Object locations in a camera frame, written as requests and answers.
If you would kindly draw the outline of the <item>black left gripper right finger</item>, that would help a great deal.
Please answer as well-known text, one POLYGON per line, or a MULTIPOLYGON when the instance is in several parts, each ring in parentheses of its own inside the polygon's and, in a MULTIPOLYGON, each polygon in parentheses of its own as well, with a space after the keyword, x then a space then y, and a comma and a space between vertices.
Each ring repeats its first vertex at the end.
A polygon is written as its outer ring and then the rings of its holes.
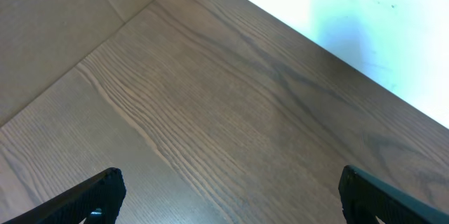
POLYGON ((448 222, 448 214, 352 165, 343 168, 338 191, 344 218, 350 224, 448 222))

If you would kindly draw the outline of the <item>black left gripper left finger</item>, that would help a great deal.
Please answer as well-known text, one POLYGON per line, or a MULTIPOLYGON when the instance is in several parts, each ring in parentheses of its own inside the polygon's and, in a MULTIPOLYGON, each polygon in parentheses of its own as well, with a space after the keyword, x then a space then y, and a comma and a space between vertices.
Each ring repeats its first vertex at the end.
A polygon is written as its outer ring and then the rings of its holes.
POLYGON ((115 224, 125 196, 121 170, 111 167, 5 224, 115 224))

